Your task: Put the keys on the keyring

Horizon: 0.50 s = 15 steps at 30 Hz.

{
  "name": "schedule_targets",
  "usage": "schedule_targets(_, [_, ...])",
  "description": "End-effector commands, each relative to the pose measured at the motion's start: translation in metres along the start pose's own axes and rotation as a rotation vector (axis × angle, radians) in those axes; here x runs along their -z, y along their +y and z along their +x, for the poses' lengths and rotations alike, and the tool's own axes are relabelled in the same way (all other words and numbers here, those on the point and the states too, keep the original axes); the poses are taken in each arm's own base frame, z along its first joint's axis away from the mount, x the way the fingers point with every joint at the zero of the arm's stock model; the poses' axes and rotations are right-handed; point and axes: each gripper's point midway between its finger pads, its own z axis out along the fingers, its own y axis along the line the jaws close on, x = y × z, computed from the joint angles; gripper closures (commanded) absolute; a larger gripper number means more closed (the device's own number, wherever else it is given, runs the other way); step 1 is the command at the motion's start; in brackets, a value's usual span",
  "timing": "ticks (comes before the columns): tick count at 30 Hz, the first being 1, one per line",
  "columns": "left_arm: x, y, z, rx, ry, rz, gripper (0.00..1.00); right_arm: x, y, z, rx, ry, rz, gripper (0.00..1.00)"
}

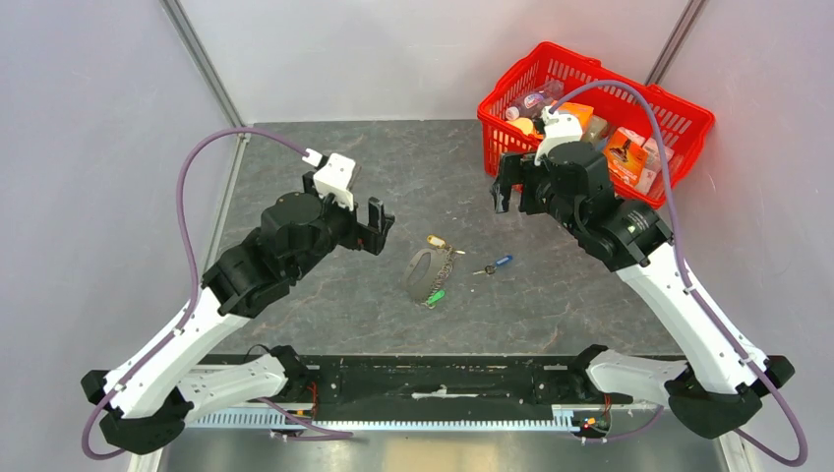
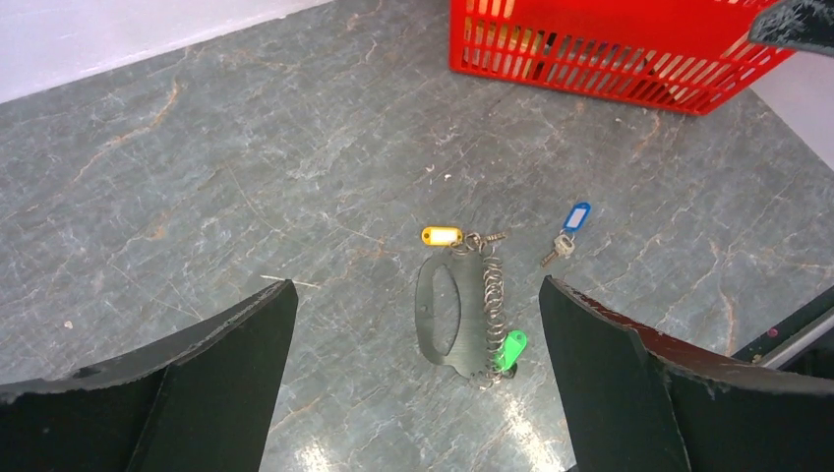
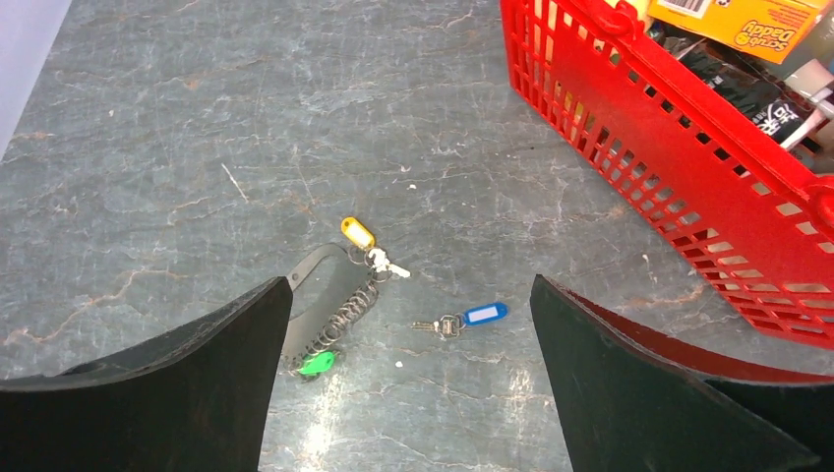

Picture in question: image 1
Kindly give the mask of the blue tagged key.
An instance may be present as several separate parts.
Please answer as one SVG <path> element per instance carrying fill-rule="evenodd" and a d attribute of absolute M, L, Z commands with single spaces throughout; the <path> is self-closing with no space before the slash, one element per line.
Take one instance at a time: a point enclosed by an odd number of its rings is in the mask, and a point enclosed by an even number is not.
<path fill-rule="evenodd" d="M 493 263 L 491 263 L 489 265 L 485 265 L 483 268 L 474 271 L 473 275 L 478 275 L 478 274 L 492 275 L 497 271 L 497 269 L 499 267 L 507 265 L 512 260 L 513 260 L 512 255 L 506 255 L 506 256 L 504 256 L 500 259 L 495 260 Z"/>

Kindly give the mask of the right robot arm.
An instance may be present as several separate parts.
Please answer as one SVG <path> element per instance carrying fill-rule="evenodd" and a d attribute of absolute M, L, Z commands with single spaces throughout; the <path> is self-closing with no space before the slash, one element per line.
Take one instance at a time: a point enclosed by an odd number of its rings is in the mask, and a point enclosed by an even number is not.
<path fill-rule="evenodd" d="M 505 153 L 491 190 L 497 212 L 508 210 L 515 187 L 521 212 L 557 221 L 646 303 L 684 353 L 681 361 L 658 361 L 590 346 L 567 376 L 575 399 L 608 393 L 645 400 L 715 439 L 745 425 L 769 390 L 794 374 L 787 358 L 765 355 L 732 326 L 678 265 L 669 226 L 648 203 L 615 193 L 603 154 L 590 144 L 562 144 L 543 157 Z"/>

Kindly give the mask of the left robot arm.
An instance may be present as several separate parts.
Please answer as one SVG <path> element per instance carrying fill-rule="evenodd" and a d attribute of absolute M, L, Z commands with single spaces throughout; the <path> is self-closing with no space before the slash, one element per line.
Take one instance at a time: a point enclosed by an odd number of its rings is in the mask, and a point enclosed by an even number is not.
<path fill-rule="evenodd" d="M 302 398 L 308 369 L 289 346 L 212 374 L 193 369 L 228 335 L 256 318 L 335 248 L 380 253 L 395 218 L 368 201 L 359 222 L 351 193 L 313 173 L 304 188 L 277 199 L 260 224 L 204 273 L 192 298 L 137 354 L 111 371 L 92 370 L 82 388 L 116 452 L 147 454 L 208 414 L 249 400 Z"/>

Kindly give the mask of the yellow tagged key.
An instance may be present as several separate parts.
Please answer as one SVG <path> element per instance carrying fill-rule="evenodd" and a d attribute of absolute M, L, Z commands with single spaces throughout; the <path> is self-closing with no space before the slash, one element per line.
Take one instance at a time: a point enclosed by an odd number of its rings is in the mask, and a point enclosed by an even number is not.
<path fill-rule="evenodd" d="M 434 246 L 434 247 L 436 247 L 440 250 L 445 250 L 445 251 L 448 251 L 448 252 L 451 252 L 451 253 L 454 253 L 454 254 L 457 254 L 457 255 L 465 255 L 464 251 L 459 250 L 459 249 L 455 249 L 451 245 L 451 243 L 449 243 L 447 240 L 445 240 L 444 238 L 441 238 L 437 235 L 430 234 L 430 235 L 427 236 L 426 240 L 427 240 L 427 243 L 429 245 Z"/>

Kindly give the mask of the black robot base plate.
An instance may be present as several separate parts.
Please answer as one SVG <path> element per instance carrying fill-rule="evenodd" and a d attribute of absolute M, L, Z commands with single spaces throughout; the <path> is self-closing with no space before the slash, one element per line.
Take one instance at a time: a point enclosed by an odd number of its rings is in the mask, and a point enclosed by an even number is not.
<path fill-rule="evenodd" d="M 631 404 L 569 368 L 570 356 L 303 355 L 307 372 L 271 401 L 312 403 L 319 420 L 544 420 L 554 405 Z"/>

